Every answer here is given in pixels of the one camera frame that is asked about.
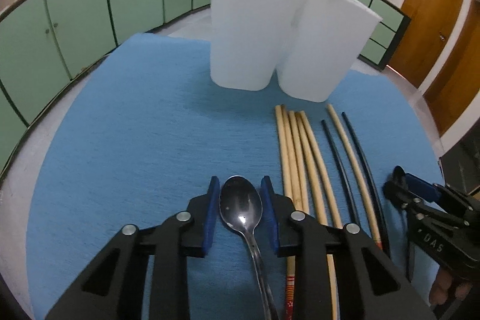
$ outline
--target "gray floor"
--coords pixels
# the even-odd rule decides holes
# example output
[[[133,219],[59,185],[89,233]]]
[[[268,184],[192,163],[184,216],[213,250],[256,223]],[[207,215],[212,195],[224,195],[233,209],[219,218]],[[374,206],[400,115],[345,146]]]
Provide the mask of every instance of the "gray floor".
[[[192,14],[161,30],[159,35],[210,41],[210,10]],[[389,78],[414,109],[437,157],[443,147],[428,106],[422,95],[402,76],[387,67],[378,72],[356,60],[352,69]],[[26,229],[35,183],[50,143],[72,102],[88,82],[88,77],[72,88],[32,131],[0,190],[0,272],[23,309],[33,318],[26,272]]]

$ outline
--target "blue gripper pad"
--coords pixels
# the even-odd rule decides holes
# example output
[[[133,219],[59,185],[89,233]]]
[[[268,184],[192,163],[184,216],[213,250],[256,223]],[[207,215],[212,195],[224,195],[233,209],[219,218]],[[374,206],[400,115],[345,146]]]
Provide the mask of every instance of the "blue gripper pad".
[[[263,206],[263,220],[268,228],[268,239],[270,241],[270,247],[275,254],[278,254],[278,221],[273,210],[272,198],[274,194],[272,181],[269,176],[264,176],[262,183],[260,184],[260,197],[262,199]]]
[[[203,225],[203,243],[202,250],[205,255],[213,244],[213,233],[215,231],[215,222],[218,213],[218,200],[220,198],[220,181],[216,176],[212,176],[208,186],[207,194],[210,195],[208,202],[207,215],[205,216],[205,224]]]
[[[436,187],[423,179],[420,179],[412,174],[406,173],[405,180],[409,187],[409,191],[415,195],[423,198],[427,202],[438,202],[440,199],[440,192]]]

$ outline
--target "screw head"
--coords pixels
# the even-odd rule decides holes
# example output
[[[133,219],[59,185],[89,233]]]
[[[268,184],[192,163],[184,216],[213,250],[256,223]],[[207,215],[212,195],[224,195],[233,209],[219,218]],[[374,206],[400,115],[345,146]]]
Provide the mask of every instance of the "screw head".
[[[290,214],[290,217],[292,217],[292,219],[294,219],[295,221],[302,221],[305,219],[305,213],[296,210],[292,214]]]
[[[360,227],[357,224],[348,224],[346,226],[346,231],[351,234],[357,234],[360,232]]]
[[[136,231],[137,231],[137,227],[136,227],[135,225],[132,225],[132,224],[125,225],[125,226],[121,229],[121,232],[122,232],[125,236],[130,236],[130,235],[134,234]]]
[[[181,211],[177,214],[177,220],[181,222],[185,222],[191,219],[191,214],[188,211]]]

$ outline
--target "spoon handle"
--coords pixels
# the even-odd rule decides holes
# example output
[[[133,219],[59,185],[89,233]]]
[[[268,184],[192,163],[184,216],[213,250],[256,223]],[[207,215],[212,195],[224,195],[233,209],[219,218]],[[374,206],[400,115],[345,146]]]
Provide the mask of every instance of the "spoon handle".
[[[278,320],[277,308],[275,308],[272,291],[267,282],[265,267],[263,266],[263,260],[255,237],[252,233],[247,232],[245,234],[245,240],[247,241],[253,264],[255,265],[255,273],[257,274],[258,286],[260,287],[260,294],[262,296],[265,320]]]

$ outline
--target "blue cloth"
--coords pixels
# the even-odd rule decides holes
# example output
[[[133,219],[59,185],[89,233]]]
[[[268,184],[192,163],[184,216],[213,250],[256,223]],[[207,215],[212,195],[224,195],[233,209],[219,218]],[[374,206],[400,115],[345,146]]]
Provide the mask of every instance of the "blue cloth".
[[[320,125],[327,119],[369,231],[325,104],[291,98],[275,79],[260,92],[220,88],[210,80],[209,50],[206,41],[134,35],[92,74],[72,104],[40,171],[28,222],[28,282],[37,319],[124,224],[162,223],[205,193],[212,175],[223,183],[239,174],[256,186],[270,175],[281,193],[275,105],[308,114],[347,223],[340,178]],[[329,102],[348,113],[379,189],[395,165],[426,181],[442,180],[418,119],[387,78],[350,71]],[[384,205],[393,259],[402,267],[404,223]],[[256,236],[283,310],[285,260],[269,249],[262,224]],[[417,270],[418,288],[425,292],[435,266],[424,258]],[[219,221],[208,257],[189,258],[188,272],[192,319],[263,318],[247,248]]]

